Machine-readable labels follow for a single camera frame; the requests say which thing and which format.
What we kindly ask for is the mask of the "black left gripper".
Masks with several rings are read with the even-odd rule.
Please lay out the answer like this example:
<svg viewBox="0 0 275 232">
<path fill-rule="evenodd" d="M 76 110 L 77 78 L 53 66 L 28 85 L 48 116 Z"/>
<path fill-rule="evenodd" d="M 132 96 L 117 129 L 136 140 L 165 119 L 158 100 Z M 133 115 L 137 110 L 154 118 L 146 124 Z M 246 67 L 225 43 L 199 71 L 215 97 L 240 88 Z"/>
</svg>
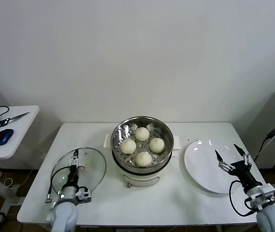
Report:
<svg viewBox="0 0 275 232">
<path fill-rule="evenodd" d="M 71 167 L 70 173 L 68 175 L 67 182 L 65 186 L 78 186 L 78 162 L 79 162 L 79 151 L 78 149 L 74 150 L 73 155 L 71 156 Z"/>
</svg>

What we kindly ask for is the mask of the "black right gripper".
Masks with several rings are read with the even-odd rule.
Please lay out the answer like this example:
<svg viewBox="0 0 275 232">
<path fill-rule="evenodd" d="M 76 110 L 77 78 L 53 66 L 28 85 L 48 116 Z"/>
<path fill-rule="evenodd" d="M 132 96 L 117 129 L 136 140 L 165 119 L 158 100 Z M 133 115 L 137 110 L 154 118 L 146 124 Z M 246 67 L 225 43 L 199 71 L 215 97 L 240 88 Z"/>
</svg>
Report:
<svg viewBox="0 0 275 232">
<path fill-rule="evenodd" d="M 230 171 L 230 175 L 238 177 L 244 190 L 250 190 L 256 186 L 262 186 L 262 183 L 257 181 L 250 172 L 252 165 L 249 159 L 249 154 L 247 154 L 241 147 L 236 144 L 234 144 L 234 147 L 243 158 L 243 161 L 237 161 L 229 165 L 223 160 L 218 151 L 215 150 L 216 157 L 219 163 L 218 166 L 224 171 Z"/>
</svg>

